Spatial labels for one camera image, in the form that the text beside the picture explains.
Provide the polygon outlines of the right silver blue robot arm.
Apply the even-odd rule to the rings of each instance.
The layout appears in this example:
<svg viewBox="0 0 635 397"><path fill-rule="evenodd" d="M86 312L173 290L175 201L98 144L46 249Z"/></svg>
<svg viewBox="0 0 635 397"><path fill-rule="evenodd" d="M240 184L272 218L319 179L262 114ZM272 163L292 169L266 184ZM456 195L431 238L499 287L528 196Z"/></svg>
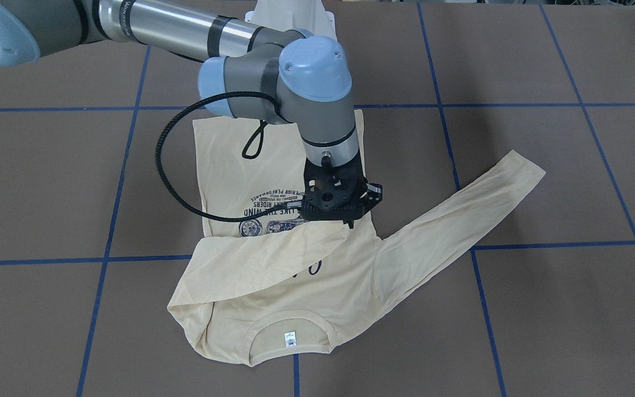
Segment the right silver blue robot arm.
<svg viewBox="0 0 635 397"><path fill-rule="evenodd" d="M155 149L162 183L186 210L223 223L297 210L307 221L352 226L383 200L381 185L365 178L352 78L337 40L170 1L0 1L0 66L27 65L103 40L157 47L201 65L199 101L166 124ZM242 218L205 213L181 198L164 171L162 150L172 128L200 108L258 120L249 142L263 141L270 124L295 124L306 156L303 197Z"/></svg>

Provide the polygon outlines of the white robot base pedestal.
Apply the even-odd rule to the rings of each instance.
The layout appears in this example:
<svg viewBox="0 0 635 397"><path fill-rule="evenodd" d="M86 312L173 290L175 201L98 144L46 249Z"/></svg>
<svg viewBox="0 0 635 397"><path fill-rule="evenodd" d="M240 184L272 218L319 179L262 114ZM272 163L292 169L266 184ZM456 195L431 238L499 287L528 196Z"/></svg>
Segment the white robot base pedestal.
<svg viewBox="0 0 635 397"><path fill-rule="evenodd" d="M257 1L244 20L279 31L303 29L337 40L335 16L321 1Z"/></svg>

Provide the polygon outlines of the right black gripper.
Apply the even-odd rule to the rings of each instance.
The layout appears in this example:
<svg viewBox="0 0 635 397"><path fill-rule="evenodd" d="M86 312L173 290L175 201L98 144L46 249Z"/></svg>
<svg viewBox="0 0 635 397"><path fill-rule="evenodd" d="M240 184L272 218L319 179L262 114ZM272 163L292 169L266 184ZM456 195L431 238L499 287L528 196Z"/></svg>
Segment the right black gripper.
<svg viewBox="0 0 635 397"><path fill-rule="evenodd" d="M305 161L298 213L305 221L342 221L349 229L383 200L383 186L368 183L361 157L323 168Z"/></svg>

